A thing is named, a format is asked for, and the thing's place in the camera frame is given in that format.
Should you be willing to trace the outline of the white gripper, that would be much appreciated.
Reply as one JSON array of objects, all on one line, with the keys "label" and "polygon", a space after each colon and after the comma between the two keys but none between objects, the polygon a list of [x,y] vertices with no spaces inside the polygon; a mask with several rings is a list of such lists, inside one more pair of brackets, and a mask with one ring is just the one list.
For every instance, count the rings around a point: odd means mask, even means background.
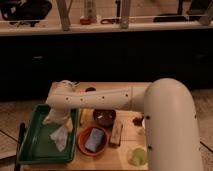
[{"label": "white gripper", "polygon": [[62,125],[71,125],[70,111],[67,109],[51,108],[48,115],[43,120],[44,124],[56,123]]}]

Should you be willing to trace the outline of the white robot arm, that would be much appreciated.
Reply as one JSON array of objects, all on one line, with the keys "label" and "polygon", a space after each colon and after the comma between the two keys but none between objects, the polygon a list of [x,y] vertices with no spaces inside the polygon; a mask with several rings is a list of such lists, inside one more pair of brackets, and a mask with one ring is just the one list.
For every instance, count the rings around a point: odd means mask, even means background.
[{"label": "white robot arm", "polygon": [[75,108],[141,112],[149,171],[204,171],[195,104],[188,88],[175,79],[90,92],[74,91],[61,81],[46,103],[57,117]]}]

